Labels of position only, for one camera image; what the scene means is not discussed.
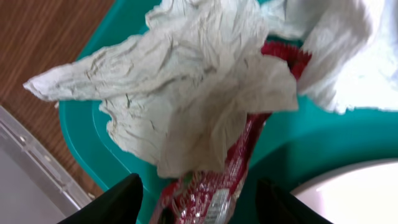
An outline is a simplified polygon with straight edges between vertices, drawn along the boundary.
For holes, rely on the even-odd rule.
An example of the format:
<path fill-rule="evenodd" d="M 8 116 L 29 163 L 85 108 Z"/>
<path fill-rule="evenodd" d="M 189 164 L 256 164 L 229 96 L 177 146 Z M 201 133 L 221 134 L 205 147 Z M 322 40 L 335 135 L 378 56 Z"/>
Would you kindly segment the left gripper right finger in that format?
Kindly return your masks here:
<path fill-rule="evenodd" d="M 267 178 L 257 181 L 255 204 L 260 224 L 331 224 Z"/>

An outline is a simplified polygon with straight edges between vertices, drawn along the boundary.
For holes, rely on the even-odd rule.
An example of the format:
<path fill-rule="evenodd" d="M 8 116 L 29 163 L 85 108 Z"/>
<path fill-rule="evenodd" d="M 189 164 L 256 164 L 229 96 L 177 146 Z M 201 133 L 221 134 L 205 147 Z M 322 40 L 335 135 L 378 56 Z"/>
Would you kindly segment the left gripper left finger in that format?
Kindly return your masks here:
<path fill-rule="evenodd" d="M 59 224 L 135 224 L 142 199 L 142 180 L 130 174 Z"/>

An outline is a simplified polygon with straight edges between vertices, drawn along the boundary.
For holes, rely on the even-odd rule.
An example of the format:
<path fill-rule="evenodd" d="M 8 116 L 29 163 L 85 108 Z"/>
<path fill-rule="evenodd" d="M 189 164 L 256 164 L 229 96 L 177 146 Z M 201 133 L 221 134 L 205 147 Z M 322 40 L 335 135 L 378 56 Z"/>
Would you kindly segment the red snack wrapper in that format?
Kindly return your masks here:
<path fill-rule="evenodd" d="M 217 118 L 208 148 L 224 153 L 221 171 L 197 168 L 163 191 L 151 223 L 227 223 L 248 174 L 263 125 L 275 111 L 298 108 L 296 82 L 312 55 L 294 45 L 265 42 L 238 68 L 245 87 Z"/>

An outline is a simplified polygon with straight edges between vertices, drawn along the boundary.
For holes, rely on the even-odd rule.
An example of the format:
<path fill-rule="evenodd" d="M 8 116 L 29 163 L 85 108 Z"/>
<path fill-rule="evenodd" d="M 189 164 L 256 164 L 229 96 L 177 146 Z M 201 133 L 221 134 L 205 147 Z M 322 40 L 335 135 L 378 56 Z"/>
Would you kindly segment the grey paper napkin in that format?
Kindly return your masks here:
<path fill-rule="evenodd" d="M 28 80 L 44 101 L 98 100 L 107 131 L 160 177 L 221 171 L 249 114 L 296 110 L 287 63 L 264 56 L 257 1 L 162 1 L 147 32 Z"/>

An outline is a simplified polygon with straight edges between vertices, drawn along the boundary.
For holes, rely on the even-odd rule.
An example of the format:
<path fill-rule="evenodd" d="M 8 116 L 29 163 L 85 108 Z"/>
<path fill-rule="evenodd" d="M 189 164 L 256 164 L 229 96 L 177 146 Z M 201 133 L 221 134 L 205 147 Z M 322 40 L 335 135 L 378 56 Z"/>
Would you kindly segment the white tissue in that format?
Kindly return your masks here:
<path fill-rule="evenodd" d="M 271 0 L 271 34 L 312 57 L 297 91 L 326 111 L 397 111 L 397 0 Z"/>

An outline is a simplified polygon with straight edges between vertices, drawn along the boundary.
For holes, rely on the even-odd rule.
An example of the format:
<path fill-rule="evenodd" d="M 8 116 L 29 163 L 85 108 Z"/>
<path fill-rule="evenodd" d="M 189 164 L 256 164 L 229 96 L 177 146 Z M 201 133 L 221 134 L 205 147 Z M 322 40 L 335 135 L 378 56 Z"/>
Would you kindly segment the large white plate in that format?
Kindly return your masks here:
<path fill-rule="evenodd" d="M 332 223 L 397 224 L 397 159 L 341 167 L 291 194 Z"/>

